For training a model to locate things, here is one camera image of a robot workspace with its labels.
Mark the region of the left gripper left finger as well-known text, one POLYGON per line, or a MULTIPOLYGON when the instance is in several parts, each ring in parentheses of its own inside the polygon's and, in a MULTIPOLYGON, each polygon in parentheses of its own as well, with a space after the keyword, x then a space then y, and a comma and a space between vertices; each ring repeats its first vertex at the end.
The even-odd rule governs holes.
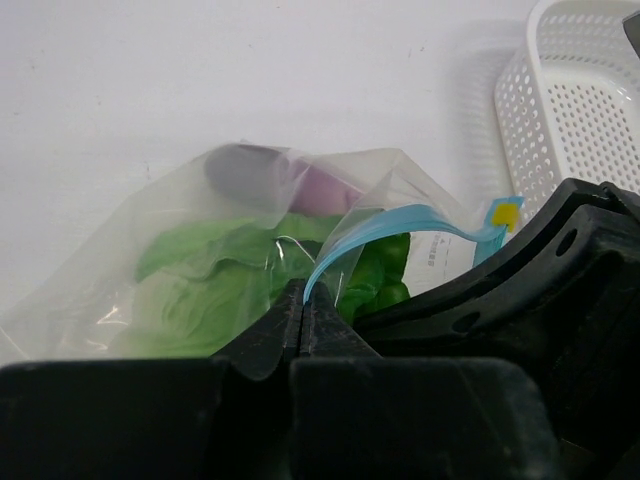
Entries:
POLYGON ((5 479, 287 479, 300 280, 207 358, 1 370, 5 479))

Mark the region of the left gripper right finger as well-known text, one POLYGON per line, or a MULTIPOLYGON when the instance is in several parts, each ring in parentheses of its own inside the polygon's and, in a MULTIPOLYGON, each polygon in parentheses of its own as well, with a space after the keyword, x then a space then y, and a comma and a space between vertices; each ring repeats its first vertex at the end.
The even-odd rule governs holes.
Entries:
POLYGON ((497 358, 383 358, 323 285, 289 370, 296 479, 556 479, 540 391, 497 358))

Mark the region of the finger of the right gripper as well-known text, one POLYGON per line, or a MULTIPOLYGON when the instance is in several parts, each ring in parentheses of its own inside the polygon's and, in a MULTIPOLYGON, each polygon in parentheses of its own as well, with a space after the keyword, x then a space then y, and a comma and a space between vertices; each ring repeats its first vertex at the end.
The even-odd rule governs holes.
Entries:
POLYGON ((639 197, 565 180, 498 253, 355 327, 387 355, 513 361, 567 422, 637 422, 639 197))

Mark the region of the yellow zip slider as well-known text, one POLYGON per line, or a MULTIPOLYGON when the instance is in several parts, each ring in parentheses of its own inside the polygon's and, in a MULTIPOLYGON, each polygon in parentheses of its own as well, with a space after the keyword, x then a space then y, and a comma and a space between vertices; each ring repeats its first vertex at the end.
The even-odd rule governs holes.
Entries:
POLYGON ((517 203, 500 203, 491 217, 494 226, 505 227, 513 231, 519 220, 519 205, 517 203))

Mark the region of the fake green lettuce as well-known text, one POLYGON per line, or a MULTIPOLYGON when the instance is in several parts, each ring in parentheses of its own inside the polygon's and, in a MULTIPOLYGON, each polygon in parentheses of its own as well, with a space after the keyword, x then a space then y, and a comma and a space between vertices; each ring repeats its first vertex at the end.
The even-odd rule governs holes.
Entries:
POLYGON ((341 216, 287 214, 163 232, 136 266, 132 318, 112 340, 122 357, 207 357, 264 315, 289 281, 306 280, 341 216))

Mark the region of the clear zip top bag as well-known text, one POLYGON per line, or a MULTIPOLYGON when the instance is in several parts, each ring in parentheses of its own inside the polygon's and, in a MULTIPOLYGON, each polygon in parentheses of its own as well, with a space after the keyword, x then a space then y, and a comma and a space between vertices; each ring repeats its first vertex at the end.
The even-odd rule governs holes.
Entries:
POLYGON ((225 144, 132 195, 4 314, 1 361, 206 357, 292 280, 353 322, 496 253, 522 205, 464 208, 395 148, 225 144))

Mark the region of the fake purple eggplant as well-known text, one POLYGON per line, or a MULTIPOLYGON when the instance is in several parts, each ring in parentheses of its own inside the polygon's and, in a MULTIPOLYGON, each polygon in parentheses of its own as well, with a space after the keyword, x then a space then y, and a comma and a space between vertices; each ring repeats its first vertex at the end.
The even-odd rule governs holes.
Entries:
POLYGON ((344 215, 362 196, 344 180, 288 149, 227 144, 209 154, 204 173, 215 190, 263 211, 344 215))

